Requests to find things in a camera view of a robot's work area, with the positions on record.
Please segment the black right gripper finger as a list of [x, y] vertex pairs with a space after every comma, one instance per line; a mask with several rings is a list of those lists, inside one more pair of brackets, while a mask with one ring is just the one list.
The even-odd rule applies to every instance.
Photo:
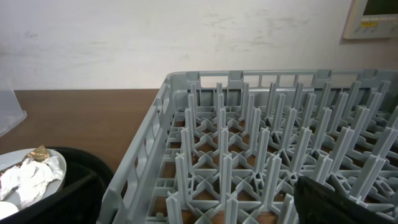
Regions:
[[300, 224], [393, 224], [306, 176], [295, 184], [294, 204]]

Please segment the gold foil wrapper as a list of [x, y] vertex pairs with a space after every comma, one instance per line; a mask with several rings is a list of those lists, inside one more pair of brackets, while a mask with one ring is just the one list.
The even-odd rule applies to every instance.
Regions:
[[31, 158], [34, 161], [42, 162], [50, 157], [49, 150], [44, 146], [41, 145], [38, 148], [34, 149], [33, 151], [27, 153], [21, 162], [24, 162], [26, 159]]

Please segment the white napkin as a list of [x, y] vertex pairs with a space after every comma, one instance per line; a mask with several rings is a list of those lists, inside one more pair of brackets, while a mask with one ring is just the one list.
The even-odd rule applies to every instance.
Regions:
[[26, 208], [42, 199], [49, 183], [64, 176], [58, 156], [42, 162], [26, 159], [19, 167], [11, 167], [2, 174], [1, 200], [17, 192], [21, 208]]

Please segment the grey round plate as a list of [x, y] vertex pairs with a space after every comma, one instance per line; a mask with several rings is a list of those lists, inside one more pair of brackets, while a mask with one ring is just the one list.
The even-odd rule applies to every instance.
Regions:
[[41, 145], [1, 155], [1, 219], [54, 194], [67, 173], [65, 158]]

